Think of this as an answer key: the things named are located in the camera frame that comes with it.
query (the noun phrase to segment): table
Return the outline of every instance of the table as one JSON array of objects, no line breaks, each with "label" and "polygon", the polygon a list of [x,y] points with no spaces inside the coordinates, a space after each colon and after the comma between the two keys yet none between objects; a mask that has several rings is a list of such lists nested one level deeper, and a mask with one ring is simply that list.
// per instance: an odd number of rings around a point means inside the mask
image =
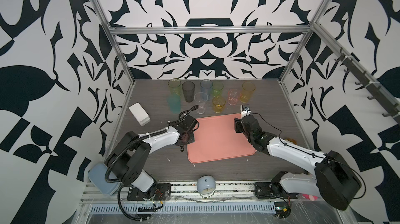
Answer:
[{"label": "table", "polygon": [[[195,93],[200,92],[200,81],[193,82]],[[228,89],[241,89],[243,83],[240,80],[223,80],[222,82],[224,84],[222,95],[226,100]],[[281,129],[283,139],[293,138],[299,146],[306,147],[278,81],[254,80],[252,82],[256,85],[256,91],[248,103],[251,111],[259,113],[266,121]],[[169,94],[168,81],[137,80],[128,106],[139,102],[149,114],[151,121],[140,126],[127,109],[117,141],[121,140],[128,131],[134,131],[136,134],[153,132],[166,127],[168,120],[176,120],[178,114],[172,113],[168,107]],[[190,109],[194,105],[196,105],[195,101],[188,103],[182,95],[181,111]],[[226,103],[221,114],[240,113],[240,105],[240,101],[235,106]],[[190,114],[195,118],[221,115],[213,111],[211,101],[207,101],[204,114],[200,115],[196,111]],[[258,119],[263,131],[279,133],[258,115],[254,117]],[[144,169],[157,181],[197,181],[204,175],[211,175],[216,180],[270,180],[282,170],[292,173],[304,172],[302,168],[288,161],[258,151],[252,156],[193,164],[188,160],[186,148],[184,152],[181,152],[180,147],[175,145],[166,146],[149,155]]]}]

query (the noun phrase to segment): gray dome object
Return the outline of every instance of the gray dome object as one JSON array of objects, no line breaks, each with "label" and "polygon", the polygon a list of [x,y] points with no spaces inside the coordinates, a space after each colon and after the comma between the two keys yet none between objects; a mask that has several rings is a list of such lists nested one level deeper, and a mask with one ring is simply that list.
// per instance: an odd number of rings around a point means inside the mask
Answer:
[{"label": "gray dome object", "polygon": [[203,198],[212,197],[215,192],[215,179],[211,175],[206,175],[197,180],[197,191]]}]

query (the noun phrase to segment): pink tray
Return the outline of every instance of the pink tray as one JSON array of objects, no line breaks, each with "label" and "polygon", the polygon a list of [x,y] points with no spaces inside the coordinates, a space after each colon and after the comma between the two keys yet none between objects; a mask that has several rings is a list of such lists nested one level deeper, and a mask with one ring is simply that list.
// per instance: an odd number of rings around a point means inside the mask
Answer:
[{"label": "pink tray", "polygon": [[198,118],[200,127],[194,132],[194,142],[187,146],[192,163],[251,156],[256,150],[242,133],[236,133],[234,118],[240,114]]}]

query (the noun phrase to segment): drinking glass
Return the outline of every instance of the drinking glass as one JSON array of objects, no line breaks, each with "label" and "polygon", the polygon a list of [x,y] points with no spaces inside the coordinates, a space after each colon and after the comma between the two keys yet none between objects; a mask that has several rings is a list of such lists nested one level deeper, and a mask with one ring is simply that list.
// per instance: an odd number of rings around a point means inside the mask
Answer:
[{"label": "drinking glass", "polygon": [[239,100],[240,92],[237,89],[230,89],[227,92],[227,102],[229,105],[236,105]]},{"label": "drinking glass", "polygon": [[182,84],[183,96],[185,101],[192,102],[194,98],[194,83],[191,81],[185,81]]},{"label": "drinking glass", "polygon": [[208,100],[208,95],[203,92],[198,92],[194,95],[194,100],[196,101],[196,104],[199,106],[198,109],[196,109],[196,112],[199,114],[202,114],[206,111],[206,108],[204,105],[206,104],[206,101]]},{"label": "drinking glass", "polygon": [[214,81],[212,85],[212,95],[214,97],[221,96],[223,93],[224,85],[221,81]]},{"label": "drinking glass", "polygon": [[214,97],[212,100],[213,109],[216,113],[221,113],[224,110],[225,99],[221,96]]},{"label": "drinking glass", "polygon": [[168,81],[168,86],[170,87],[171,94],[176,94],[180,96],[180,80],[171,79]]},{"label": "drinking glass", "polygon": [[242,91],[240,92],[240,101],[248,103],[255,90],[256,86],[251,81],[243,82]]},{"label": "drinking glass", "polygon": [[180,113],[180,96],[177,94],[170,94],[167,99],[168,106],[173,113]]},{"label": "drinking glass", "polygon": [[200,86],[201,86],[201,91],[203,93],[206,93],[208,96],[208,99],[210,99],[211,98],[211,90],[213,88],[213,82],[208,79],[205,79],[200,82]]}]

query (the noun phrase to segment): pink glass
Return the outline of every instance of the pink glass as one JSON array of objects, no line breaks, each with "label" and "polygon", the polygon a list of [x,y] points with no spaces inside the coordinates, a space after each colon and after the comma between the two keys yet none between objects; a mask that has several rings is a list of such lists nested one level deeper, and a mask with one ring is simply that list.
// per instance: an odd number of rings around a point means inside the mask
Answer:
[{"label": "pink glass", "polygon": [[236,103],[239,100],[239,96],[240,96],[240,91],[237,89],[230,89],[227,92],[227,102],[229,103],[229,105],[236,105]]}]

